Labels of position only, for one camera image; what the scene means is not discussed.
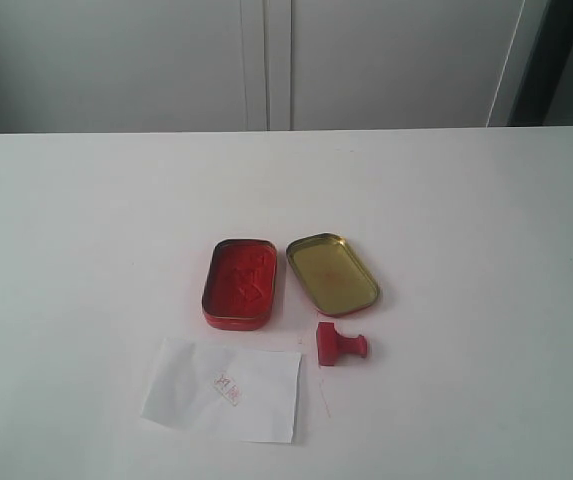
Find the red plastic stamp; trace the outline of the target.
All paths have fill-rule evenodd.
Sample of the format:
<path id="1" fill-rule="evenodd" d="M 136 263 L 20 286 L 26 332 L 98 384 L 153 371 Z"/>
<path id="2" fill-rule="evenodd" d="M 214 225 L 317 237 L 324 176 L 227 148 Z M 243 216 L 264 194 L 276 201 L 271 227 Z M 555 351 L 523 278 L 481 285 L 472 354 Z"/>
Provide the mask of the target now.
<path id="1" fill-rule="evenodd" d="M 316 345 L 319 366 L 335 366 L 346 355 L 365 359 L 369 345 L 363 335 L 341 335 L 332 322 L 319 322 L 316 329 Z"/>

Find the red ink pad tin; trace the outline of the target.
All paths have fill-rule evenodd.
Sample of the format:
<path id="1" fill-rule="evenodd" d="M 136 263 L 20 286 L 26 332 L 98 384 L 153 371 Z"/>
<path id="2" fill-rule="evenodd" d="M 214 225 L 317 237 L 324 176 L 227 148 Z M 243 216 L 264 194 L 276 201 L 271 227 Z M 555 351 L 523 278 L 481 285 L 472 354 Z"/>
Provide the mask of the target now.
<path id="1" fill-rule="evenodd" d="M 226 239 L 213 249 L 202 294 L 207 323 L 219 330 L 254 331 L 270 319 L 278 255 L 261 239 Z"/>

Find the gold tin lid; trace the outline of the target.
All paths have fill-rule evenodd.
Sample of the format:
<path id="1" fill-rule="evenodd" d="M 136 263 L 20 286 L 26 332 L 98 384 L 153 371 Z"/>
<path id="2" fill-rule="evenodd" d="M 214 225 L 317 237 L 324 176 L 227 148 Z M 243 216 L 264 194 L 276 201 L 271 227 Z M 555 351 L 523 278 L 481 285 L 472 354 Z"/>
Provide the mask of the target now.
<path id="1" fill-rule="evenodd" d="M 286 257 L 316 310 L 342 317 L 374 305 L 380 287 L 345 238 L 321 233 L 291 242 Z"/>

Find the white paper sheet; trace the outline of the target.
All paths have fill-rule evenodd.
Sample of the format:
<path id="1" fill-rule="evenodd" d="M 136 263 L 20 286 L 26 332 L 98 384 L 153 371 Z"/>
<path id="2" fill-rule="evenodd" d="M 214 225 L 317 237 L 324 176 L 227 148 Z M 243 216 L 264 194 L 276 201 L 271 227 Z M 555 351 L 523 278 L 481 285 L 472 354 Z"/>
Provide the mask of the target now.
<path id="1" fill-rule="evenodd" d="M 226 440 L 290 443 L 301 354 L 163 341 L 141 417 Z"/>

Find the white cabinet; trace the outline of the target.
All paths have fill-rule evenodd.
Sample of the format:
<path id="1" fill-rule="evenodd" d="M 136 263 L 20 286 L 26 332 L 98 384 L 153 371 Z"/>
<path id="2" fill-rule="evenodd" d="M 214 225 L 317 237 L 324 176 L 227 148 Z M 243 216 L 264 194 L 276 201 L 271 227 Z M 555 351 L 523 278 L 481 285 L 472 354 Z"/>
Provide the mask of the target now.
<path id="1" fill-rule="evenodd" d="M 0 133 L 504 126 L 544 1 L 0 1 Z"/>

